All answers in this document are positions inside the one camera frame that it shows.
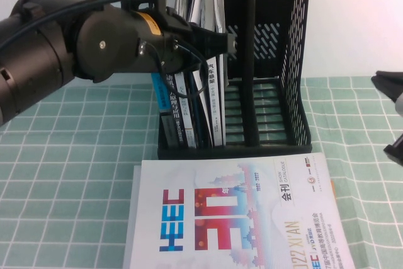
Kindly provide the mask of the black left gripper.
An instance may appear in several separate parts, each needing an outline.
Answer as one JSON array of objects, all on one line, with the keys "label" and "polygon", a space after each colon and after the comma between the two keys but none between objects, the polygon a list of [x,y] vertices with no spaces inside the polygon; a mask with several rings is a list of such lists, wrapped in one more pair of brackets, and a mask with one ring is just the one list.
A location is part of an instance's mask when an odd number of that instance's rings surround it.
[{"label": "black left gripper", "polygon": [[162,14],[162,29],[166,36],[162,70],[165,73],[199,71],[206,59],[236,54],[236,36],[207,30],[203,50],[202,28],[186,21],[174,8]]}]

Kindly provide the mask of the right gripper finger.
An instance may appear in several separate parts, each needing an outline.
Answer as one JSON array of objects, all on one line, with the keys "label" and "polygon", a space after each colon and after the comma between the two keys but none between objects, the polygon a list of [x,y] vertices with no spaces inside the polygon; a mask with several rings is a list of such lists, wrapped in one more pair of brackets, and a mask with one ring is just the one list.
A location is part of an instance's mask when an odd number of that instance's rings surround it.
[{"label": "right gripper finger", "polygon": [[393,144],[389,144],[384,148],[387,157],[397,163],[403,165],[403,135],[401,135]]},{"label": "right gripper finger", "polygon": [[377,90],[394,103],[402,94],[402,72],[377,71],[371,81]]}]

